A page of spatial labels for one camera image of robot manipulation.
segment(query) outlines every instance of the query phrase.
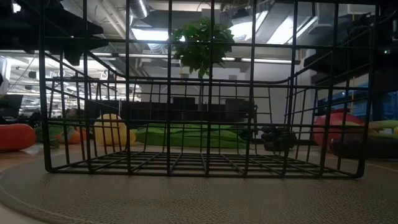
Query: ceiling light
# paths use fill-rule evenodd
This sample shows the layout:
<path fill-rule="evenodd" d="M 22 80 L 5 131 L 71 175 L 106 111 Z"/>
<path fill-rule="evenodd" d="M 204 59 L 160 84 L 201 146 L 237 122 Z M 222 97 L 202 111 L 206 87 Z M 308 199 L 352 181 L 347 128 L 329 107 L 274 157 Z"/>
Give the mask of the ceiling light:
<path fill-rule="evenodd" d="M 25 107 L 25 108 L 38 108 L 38 105 L 22 105 L 21 107 Z"/>
<path fill-rule="evenodd" d="M 94 53 L 95 56 L 100 57 L 100 56 L 104 56 L 104 57 L 109 57 L 112 56 L 112 53 L 100 53 L 100 52 L 96 52 Z"/>
<path fill-rule="evenodd" d="M 137 40 L 167 40 L 167 30 L 131 29 Z"/>
<path fill-rule="evenodd" d="M 224 60 L 224 61 L 227 61 L 227 62 L 233 62 L 233 61 L 235 61 L 235 58 L 232 58 L 232 57 L 225 57 L 225 58 L 223 58 L 223 60 Z"/>
<path fill-rule="evenodd" d="M 14 11 L 14 13 L 17 13 L 21 10 L 21 6 L 17 3 L 12 3 L 12 10 Z"/>
<path fill-rule="evenodd" d="M 276 29 L 267 44 L 284 44 L 293 36 L 293 19 L 288 16 L 283 23 Z"/>
<path fill-rule="evenodd" d="M 101 60 L 116 60 L 116 57 L 109 57 L 109 58 L 107 58 L 107 57 L 105 57 L 105 58 L 100 57 L 99 59 L 101 59 Z"/>
<path fill-rule="evenodd" d="M 262 22 L 266 18 L 268 11 L 262 11 L 256 14 L 256 32 L 260 28 Z M 231 26 L 229 29 L 234 35 L 234 40 L 249 40 L 252 35 L 252 24 L 253 22 L 242 22 Z"/>
<path fill-rule="evenodd" d="M 296 34 L 296 38 L 300 37 L 314 22 L 318 20 L 318 16 L 313 17 L 310 22 L 308 22 L 304 27 L 302 27 Z M 289 44 L 293 43 L 293 37 L 290 38 L 290 40 L 287 42 Z"/>
<path fill-rule="evenodd" d="M 251 62 L 250 58 L 242 58 L 242 62 Z M 290 65 L 292 63 L 291 60 L 280 60 L 280 59 L 260 59 L 255 58 L 254 63 L 279 63 L 279 64 L 287 64 Z"/>

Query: white wall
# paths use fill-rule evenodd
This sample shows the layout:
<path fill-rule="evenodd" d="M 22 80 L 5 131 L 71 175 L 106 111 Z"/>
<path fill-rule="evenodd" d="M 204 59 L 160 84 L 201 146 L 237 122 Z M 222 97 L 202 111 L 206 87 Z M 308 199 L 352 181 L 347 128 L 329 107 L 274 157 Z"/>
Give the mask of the white wall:
<path fill-rule="evenodd" d="M 302 65 L 296 65 L 295 71 L 299 71 L 302 68 Z M 254 80 L 257 81 L 279 81 L 284 80 L 290 77 L 290 69 L 291 65 L 276 65 L 276 64 L 264 64 L 257 63 L 254 65 Z M 310 77 L 314 72 L 307 71 L 301 74 L 298 77 L 297 84 L 298 85 L 310 85 Z M 246 76 L 249 78 L 250 70 L 248 70 Z M 275 84 L 275 87 L 270 88 L 270 99 L 256 98 L 257 96 L 268 96 L 267 88 L 255 88 L 254 89 L 254 102 L 258 106 L 258 113 L 272 113 L 272 123 L 276 124 L 284 124 L 285 123 L 285 109 L 287 102 L 287 88 L 276 88 L 281 85 L 287 85 L 287 83 Z M 295 110 L 299 111 L 302 109 L 304 94 L 297 94 Z M 311 90 L 307 90 L 305 96 L 305 109 L 312 108 L 313 103 L 313 93 Z M 312 118 L 312 112 L 305 112 L 303 114 L 303 124 L 310 124 Z M 294 124 L 300 124 L 301 114 L 295 114 L 294 116 Z M 258 114 L 257 115 L 258 123 L 271 123 L 271 117 L 269 114 Z M 308 139 L 309 134 L 302 134 L 301 139 Z"/>
<path fill-rule="evenodd" d="M 167 76 L 167 69 L 162 70 L 161 73 L 159 72 L 158 68 L 154 67 L 147 67 L 146 68 L 147 72 L 150 73 L 152 77 L 166 77 Z M 187 67 L 183 67 L 183 73 L 189 73 L 189 69 Z M 180 68 L 173 67 L 172 68 L 172 77 L 173 78 L 179 78 L 180 77 Z M 221 80 L 228 80 L 229 75 L 236 75 L 238 80 L 245 80 L 245 73 L 241 73 L 240 69 L 238 68 L 214 68 L 213 69 L 213 79 L 221 79 Z M 189 75 L 190 78 L 198 78 L 198 73 L 193 72 L 191 75 Z M 161 86 L 160 91 L 163 94 L 167 94 L 167 85 L 166 83 Z M 221 98 L 218 96 L 219 90 L 221 90 Z M 249 88 L 245 87 L 238 87 L 238 96 L 249 96 Z M 150 93 L 150 85 L 141 85 L 141 92 L 143 93 Z M 159 85 L 153 85 L 152 89 L 152 102 L 159 102 Z M 185 94 L 185 85 L 172 85 L 171 87 L 171 94 L 173 97 L 173 94 Z M 188 95 L 199 95 L 199 86 L 187 86 L 187 94 Z M 208 103 L 208 86 L 204 87 L 203 90 L 203 104 Z M 220 99 L 221 104 L 225 104 L 225 99 L 227 97 L 224 96 L 236 96 L 236 89 L 235 87 L 227 87 L 223 86 L 221 89 L 219 89 L 218 86 L 213 86 L 212 88 L 212 104 L 218 104 L 218 101 Z M 187 97 L 195 97 L 195 102 L 198 103 L 198 96 L 187 96 Z M 141 95 L 141 101 L 142 102 L 149 102 L 150 100 L 150 95 Z M 166 103 L 167 102 L 167 95 L 161 95 L 160 96 L 160 102 L 161 103 Z"/>

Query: wire basket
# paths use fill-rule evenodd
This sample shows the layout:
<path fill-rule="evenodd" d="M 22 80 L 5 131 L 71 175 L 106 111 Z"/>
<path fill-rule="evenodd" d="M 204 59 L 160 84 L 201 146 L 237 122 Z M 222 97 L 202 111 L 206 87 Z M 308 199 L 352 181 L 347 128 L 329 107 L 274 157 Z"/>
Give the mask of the wire basket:
<path fill-rule="evenodd" d="M 83 71 L 63 61 L 63 54 L 54 56 L 45 51 L 45 42 L 49 39 L 76 39 L 77 37 L 45 37 L 45 6 L 40 11 L 40 87 L 50 91 L 41 91 L 42 126 L 44 130 L 45 168 L 49 172 L 69 174 L 122 174 L 122 175 L 161 175 L 184 177 L 256 177 L 256 178 L 339 178 L 352 179 L 364 173 L 365 149 L 367 148 L 368 123 L 371 98 L 335 99 L 336 92 L 349 95 L 351 91 L 372 95 L 374 78 L 374 56 L 377 41 L 374 34 L 379 27 L 379 6 L 375 6 L 374 26 L 366 29 L 347 42 L 337 42 L 339 4 L 334 4 L 333 41 L 329 46 L 309 46 L 297 44 L 297 18 L 299 2 L 292 1 L 293 36 L 292 44 L 260 44 L 256 42 L 256 23 L 252 23 L 253 38 L 248 43 L 224 43 L 238 47 L 250 47 L 250 72 L 247 80 L 226 80 L 213 77 L 213 63 L 210 57 L 210 75 L 208 78 L 172 77 L 173 44 L 207 44 L 211 49 L 214 40 L 205 43 L 132 40 L 129 32 L 124 40 L 109 39 L 110 42 L 124 44 L 125 54 L 114 53 L 108 56 L 138 57 L 131 54 L 133 44 L 167 45 L 167 77 L 138 77 L 122 74 L 89 50 L 83 54 Z M 215 1 L 211 1 L 210 19 L 214 24 Z M 87 20 L 87 1 L 83 1 L 83 19 Z M 172 31 L 172 1 L 169 1 L 169 35 Z M 257 1 L 252 2 L 252 14 L 256 20 Z M 126 20 L 127 29 L 130 22 Z M 339 54 L 353 54 L 356 47 L 350 42 L 363 35 L 370 35 L 369 45 L 369 83 L 366 87 L 350 86 L 351 76 L 358 68 L 346 68 L 338 71 L 334 64 Z M 95 39 L 84 36 L 85 42 Z M 290 49 L 290 75 L 278 81 L 259 81 L 254 77 L 255 66 L 260 60 L 254 58 L 257 48 Z M 326 50 L 311 65 L 300 66 L 300 56 L 304 50 Z M 88 57 L 96 60 L 108 69 L 106 79 L 90 78 Z M 59 63 L 60 76 L 45 77 L 45 59 Z M 321 60 L 330 61 L 330 73 L 317 85 L 302 82 L 312 65 Z M 125 60 L 129 74 L 130 61 Z M 64 77 L 63 69 L 75 72 L 74 77 Z M 342 79 L 343 85 L 335 85 L 334 80 Z M 75 86 L 75 94 L 64 91 L 64 83 Z M 125 86 L 126 97 L 120 98 L 119 87 Z M 65 105 L 62 105 L 62 117 L 51 115 L 54 94 L 77 99 L 77 109 L 83 109 L 81 118 L 68 118 Z M 320 100 L 326 99 L 324 105 Z M 364 122 L 353 126 L 346 122 L 350 116 L 347 108 L 355 101 L 366 102 Z M 333 107 L 343 105 L 341 123 L 331 122 Z M 325 122 L 317 120 L 324 117 Z M 52 157 L 54 151 L 50 145 L 49 131 L 52 126 L 61 126 L 65 137 L 70 126 L 83 133 L 80 143 L 68 142 L 65 155 Z M 327 153 L 331 148 L 329 135 L 344 138 L 355 133 L 361 138 L 358 151 L 351 159 Z M 316 135 L 323 143 L 313 144 Z"/>

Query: floor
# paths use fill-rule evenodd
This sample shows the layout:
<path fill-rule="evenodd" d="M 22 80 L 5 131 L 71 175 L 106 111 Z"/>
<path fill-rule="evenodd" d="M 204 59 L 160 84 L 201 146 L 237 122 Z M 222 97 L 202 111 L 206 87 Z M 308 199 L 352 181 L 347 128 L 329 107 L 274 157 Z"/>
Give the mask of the floor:
<path fill-rule="evenodd" d="M 77 146 L 72 146 L 70 149 L 71 153 L 79 153 L 80 148 Z M 52 150 L 52 155 L 64 154 L 63 149 Z M 300 156 L 304 156 L 305 152 L 303 150 Z M 41 145 L 34 145 L 24 151 L 19 152 L 6 152 L 0 153 L 0 171 L 3 171 L 9 167 L 17 166 L 19 164 L 23 164 L 26 162 L 33 161 L 37 158 L 43 156 L 43 148 Z M 387 170 L 391 170 L 394 172 L 398 172 L 398 161 L 397 160 L 371 160 L 367 162 L 368 166 L 374 166 L 378 168 L 383 168 Z M 7 207 L 0 204 L 0 216 L 5 223 L 15 223 L 15 224 L 26 224 L 26 223 L 43 223 L 31 218 L 20 215 Z"/>

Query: potted plant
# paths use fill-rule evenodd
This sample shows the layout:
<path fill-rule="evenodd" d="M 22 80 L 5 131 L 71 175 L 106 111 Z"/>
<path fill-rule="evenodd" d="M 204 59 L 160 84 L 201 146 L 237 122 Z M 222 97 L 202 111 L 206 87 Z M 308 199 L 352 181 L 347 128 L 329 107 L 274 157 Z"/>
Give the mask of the potted plant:
<path fill-rule="evenodd" d="M 172 40 L 179 41 L 185 39 L 189 42 L 209 42 L 210 41 L 210 20 L 204 18 L 199 22 L 193 24 L 187 24 L 181 29 L 177 29 L 173 32 Z M 214 24 L 213 31 L 214 42 L 230 43 L 234 42 L 233 34 L 231 31 L 222 24 Z M 199 78 L 203 78 L 204 75 L 209 75 L 210 67 L 210 46 L 209 45 L 198 45 L 198 44 L 180 44 L 175 45 L 174 59 L 180 59 L 182 66 L 189 67 L 189 73 L 198 71 Z M 232 51 L 232 46 L 227 44 L 216 44 L 213 46 L 213 63 L 224 67 L 223 58 L 226 57 L 227 52 Z M 201 110 L 201 98 L 203 97 L 203 87 L 200 86 L 200 97 L 199 97 L 199 110 Z"/>

